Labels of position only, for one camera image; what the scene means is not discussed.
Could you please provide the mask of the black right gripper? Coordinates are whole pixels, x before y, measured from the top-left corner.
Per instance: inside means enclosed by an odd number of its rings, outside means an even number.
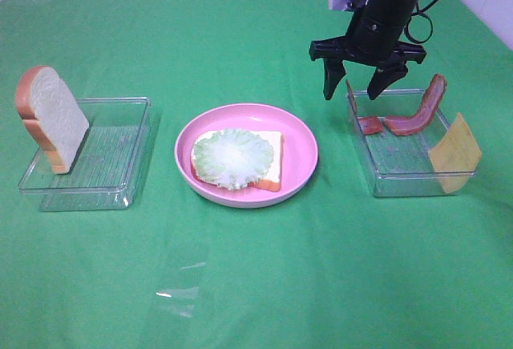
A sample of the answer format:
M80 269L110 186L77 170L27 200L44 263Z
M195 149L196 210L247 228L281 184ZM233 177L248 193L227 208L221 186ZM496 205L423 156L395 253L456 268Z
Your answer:
M371 100L407 75L407 66L400 62L422 63L426 57L423 46L399 40L409 17L409 12L381 14L369 7L360 8L354 12L345 35L311 42L310 58L324 59L325 100L333 98L345 77L344 60L377 67L367 87Z

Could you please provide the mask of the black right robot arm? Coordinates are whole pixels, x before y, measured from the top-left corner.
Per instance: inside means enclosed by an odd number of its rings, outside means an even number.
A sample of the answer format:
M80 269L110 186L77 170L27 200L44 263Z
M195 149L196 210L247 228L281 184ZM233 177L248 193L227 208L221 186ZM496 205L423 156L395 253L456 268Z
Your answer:
M310 44L309 57L324 62L325 99L332 99L345 76L345 61L375 68L367 87L370 99L404 78L407 62L422 63L422 45L400 40L417 4L418 0L328 0L331 10L350 11L353 16L344 35Z

